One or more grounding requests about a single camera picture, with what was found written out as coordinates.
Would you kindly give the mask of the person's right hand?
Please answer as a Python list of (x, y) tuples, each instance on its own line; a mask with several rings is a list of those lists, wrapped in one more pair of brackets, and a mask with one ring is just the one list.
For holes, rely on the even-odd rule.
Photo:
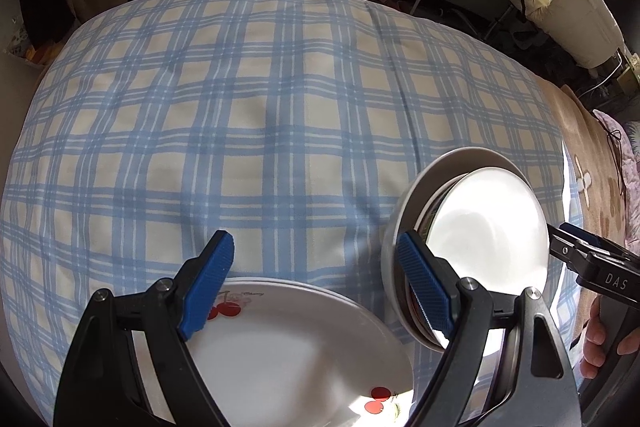
[[(600, 320), (601, 297), (593, 300), (590, 308), (589, 321), (586, 327), (584, 349), (579, 363), (580, 373), (585, 379), (593, 379), (606, 359), (603, 345), (606, 340), (606, 329)], [(617, 354), (632, 355), (639, 350), (640, 329), (634, 329), (617, 346)]]

